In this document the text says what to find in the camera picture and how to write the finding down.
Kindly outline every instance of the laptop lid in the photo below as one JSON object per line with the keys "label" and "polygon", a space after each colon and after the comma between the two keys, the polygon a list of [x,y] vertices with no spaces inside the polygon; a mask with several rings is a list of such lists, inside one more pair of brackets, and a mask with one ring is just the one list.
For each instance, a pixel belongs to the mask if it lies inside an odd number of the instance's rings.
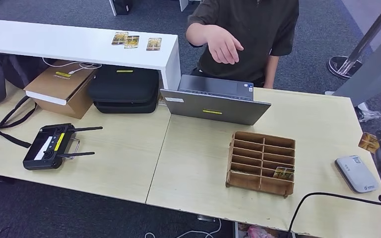
{"label": "laptop lid", "polygon": [[183,74],[180,79],[178,91],[242,100],[253,101],[254,99],[253,83],[186,74]]}
{"label": "laptop lid", "polygon": [[253,125],[270,103],[160,89],[171,114]]}

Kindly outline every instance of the dark green t-shirt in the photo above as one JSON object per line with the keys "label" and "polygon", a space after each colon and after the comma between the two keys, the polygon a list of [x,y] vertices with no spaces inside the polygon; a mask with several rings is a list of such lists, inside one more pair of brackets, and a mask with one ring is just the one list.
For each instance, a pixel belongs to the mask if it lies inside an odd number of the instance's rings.
{"label": "dark green t-shirt", "polygon": [[215,62],[207,48],[199,59],[199,68],[224,79],[263,79],[268,55],[291,53],[298,17],[299,0],[202,0],[189,16],[188,25],[218,25],[245,49],[237,51],[238,63],[224,64]]}

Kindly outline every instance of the black strap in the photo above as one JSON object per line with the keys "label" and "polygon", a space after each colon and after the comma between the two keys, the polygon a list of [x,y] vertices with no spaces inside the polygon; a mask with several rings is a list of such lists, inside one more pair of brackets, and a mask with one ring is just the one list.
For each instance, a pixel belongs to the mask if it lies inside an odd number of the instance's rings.
{"label": "black strap", "polygon": [[[13,122],[13,123],[11,123],[11,124],[5,125],[6,121],[12,116],[12,114],[14,114],[14,112],[16,112],[17,109],[18,109],[19,107],[21,107],[21,105],[24,104],[25,101],[27,101],[29,98],[30,98],[30,97],[25,96],[25,97],[23,97],[23,98],[17,103],[17,105],[15,105],[14,109],[12,109],[12,111],[10,111],[10,112],[8,113],[8,115],[6,115],[6,116],[2,119],[2,121],[0,122],[0,129],[10,128],[10,127],[14,127],[14,126],[16,126],[16,125],[19,125],[19,124],[25,122],[25,121],[26,121],[26,120],[33,114],[33,112],[34,112],[34,111],[36,110],[36,108],[37,108],[37,103],[34,103],[34,108],[33,108],[31,111],[29,111],[23,118],[21,118],[21,119],[18,120],[18,121],[15,121],[15,122]],[[3,137],[5,137],[7,140],[11,141],[12,143],[15,143],[15,144],[17,144],[17,145],[20,145],[20,146],[22,146],[22,147],[28,148],[28,147],[31,146],[30,143],[25,142],[25,141],[22,141],[22,140],[19,140],[19,139],[16,139],[16,138],[14,138],[14,137],[12,137],[12,136],[10,136],[10,135],[8,135],[8,134],[2,133],[1,131],[0,131],[0,135],[3,136]]]}

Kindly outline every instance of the desk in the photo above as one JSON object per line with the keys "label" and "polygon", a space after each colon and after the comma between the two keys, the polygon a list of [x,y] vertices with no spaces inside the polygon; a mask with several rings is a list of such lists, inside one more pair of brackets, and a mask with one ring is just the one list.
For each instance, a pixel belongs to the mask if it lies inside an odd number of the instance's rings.
{"label": "desk", "polygon": [[[119,31],[0,20],[0,53],[157,69],[164,88],[176,90],[181,78],[177,35],[129,31],[139,36],[139,47],[124,49],[111,44]],[[146,51],[150,37],[162,38],[161,50]]]}
{"label": "desk", "polygon": [[[377,201],[377,191],[354,194],[334,160],[359,155],[380,181],[350,99],[255,89],[272,104],[254,126],[172,115],[147,204],[287,230],[304,195],[326,191]],[[236,130],[296,140],[294,193],[282,197],[226,188],[228,147]],[[381,237],[381,207],[332,197],[309,197],[293,231],[322,238]]]}
{"label": "desk", "polygon": [[[0,104],[0,121],[25,95],[22,90],[14,92],[13,86],[7,89],[12,92]],[[33,105],[31,100],[19,114],[24,115]],[[103,126],[103,130],[77,134],[79,150],[96,154],[67,160],[58,170],[28,171],[22,165],[28,150],[0,136],[0,175],[144,203],[169,117],[164,106],[151,114],[134,115],[105,115],[91,106],[81,120],[38,109],[25,123],[2,132],[33,142],[39,129],[49,124]]]}

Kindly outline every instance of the white cable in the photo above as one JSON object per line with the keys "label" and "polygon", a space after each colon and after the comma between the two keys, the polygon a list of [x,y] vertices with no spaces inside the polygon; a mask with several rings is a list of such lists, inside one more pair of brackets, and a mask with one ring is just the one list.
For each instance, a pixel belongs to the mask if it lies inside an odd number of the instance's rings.
{"label": "white cable", "polygon": [[86,62],[79,62],[79,61],[71,62],[71,63],[67,63],[67,64],[63,64],[63,65],[52,65],[52,64],[47,63],[45,61],[45,58],[42,58],[42,60],[48,66],[50,66],[50,67],[56,67],[56,68],[65,67],[65,66],[68,66],[68,65],[71,65],[71,64],[75,64],[75,63],[79,64],[79,67],[80,67],[79,69],[73,70],[73,71],[69,72],[68,74],[74,74],[77,71],[80,71],[82,69],[98,69],[98,68],[100,68],[102,66],[100,63],[86,63]]}
{"label": "white cable", "polygon": [[[212,236],[212,234],[217,233],[217,232],[219,232],[219,231],[221,230],[221,219],[218,219],[218,221],[220,222],[220,227],[219,227],[216,231],[213,231],[213,232],[211,232],[211,233],[208,233],[208,232],[201,232],[201,231],[188,231],[188,232],[185,232],[185,233],[183,233],[182,235],[180,235],[180,236],[178,236],[178,237],[176,237],[176,238],[181,238],[181,237],[183,237],[183,236],[185,236],[185,235],[187,235],[187,234],[189,234],[189,233],[202,233],[202,234],[206,234],[205,238],[207,238],[207,237],[214,238],[214,237]],[[153,233],[151,233],[151,232],[146,233],[145,236],[144,236],[144,238],[147,238],[147,235],[152,235],[153,238],[156,238],[155,235],[154,235]]]}

